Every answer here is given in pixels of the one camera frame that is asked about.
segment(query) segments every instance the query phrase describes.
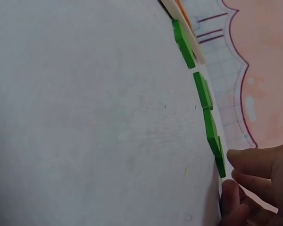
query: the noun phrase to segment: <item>wooden stick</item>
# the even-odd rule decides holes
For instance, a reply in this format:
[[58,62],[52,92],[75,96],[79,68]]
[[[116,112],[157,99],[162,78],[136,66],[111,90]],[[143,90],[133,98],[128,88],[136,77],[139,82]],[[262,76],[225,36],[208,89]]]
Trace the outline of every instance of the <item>wooden stick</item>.
[[181,13],[183,14],[185,20],[187,21],[189,27],[192,28],[192,24],[191,24],[191,22],[190,22],[190,20],[189,20],[189,17],[187,16],[187,13],[186,13],[185,10],[184,10],[183,4],[181,3],[180,0],[175,0],[175,1],[176,1],[176,3],[177,3],[177,5],[178,5],[178,7],[179,7],[179,9],[180,9],[180,11],[181,11]]
[[174,20],[179,20],[182,23],[184,32],[186,33],[186,36],[191,44],[192,50],[195,53],[196,59],[199,64],[203,65],[205,64],[204,56],[202,54],[202,51],[200,49],[200,45],[197,42],[197,39],[193,32],[191,31],[191,28],[188,24],[188,22],[185,20],[184,15],[182,14],[179,6],[175,2],[175,0],[161,0],[169,14]]

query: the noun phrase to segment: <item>hand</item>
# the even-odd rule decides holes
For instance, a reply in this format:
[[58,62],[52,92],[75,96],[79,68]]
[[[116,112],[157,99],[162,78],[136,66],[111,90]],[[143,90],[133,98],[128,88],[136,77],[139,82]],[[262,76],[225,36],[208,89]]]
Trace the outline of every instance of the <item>hand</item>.
[[219,226],[245,226],[249,215],[249,208],[240,204],[239,187],[233,180],[222,183],[221,194],[222,220]]
[[[221,198],[222,211],[225,216],[220,225],[283,226],[283,145],[267,149],[231,150],[227,153],[227,158],[234,167],[233,179],[263,201],[277,207],[279,211],[276,214],[264,209],[248,197],[241,188],[238,188],[239,195],[237,195],[237,188],[233,188],[235,186],[233,182],[225,181],[223,184],[225,190]],[[226,198],[227,192],[231,193],[232,201],[235,202],[231,206],[232,212],[224,207],[231,202]],[[238,219],[245,217],[245,212],[241,210],[244,207],[241,204],[245,204],[249,208],[248,224],[241,223],[241,220],[238,221]],[[227,218],[234,218],[238,223],[236,221],[227,223]]]

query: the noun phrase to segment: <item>green wooden block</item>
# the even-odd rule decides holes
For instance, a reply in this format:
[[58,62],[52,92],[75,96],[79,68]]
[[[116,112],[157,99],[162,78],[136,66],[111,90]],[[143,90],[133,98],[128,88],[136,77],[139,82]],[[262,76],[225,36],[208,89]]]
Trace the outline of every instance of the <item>green wooden block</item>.
[[200,103],[202,108],[209,108],[213,110],[213,102],[211,98],[210,91],[208,89],[208,83],[200,74],[200,72],[195,72],[193,74],[198,95],[200,98]]
[[220,137],[218,137],[218,140],[219,140],[219,146],[220,146],[220,154],[215,157],[215,162],[216,162],[220,177],[224,178],[224,177],[226,177],[225,158],[224,158],[224,154],[223,154],[223,149],[222,149]]
[[208,99],[209,99],[209,102],[210,102],[210,109],[213,110],[213,107],[214,107],[214,104],[213,104],[213,99],[212,99],[212,96],[211,96],[211,92],[209,91],[209,88],[208,88],[208,81],[205,80],[205,83],[206,83],[206,91],[207,91],[207,95],[208,95]]
[[216,129],[216,124],[212,116],[212,112],[209,108],[203,109],[204,123],[206,127],[206,134],[209,146],[212,149],[214,156],[218,156],[220,153],[220,143],[218,140],[218,134]]
[[186,35],[183,31],[183,27],[181,26],[178,20],[174,20],[172,22],[174,28],[174,37],[177,42],[179,49],[184,57],[184,60],[188,66],[188,68],[194,68],[196,66],[195,59],[193,55],[193,51],[191,45],[186,38]]

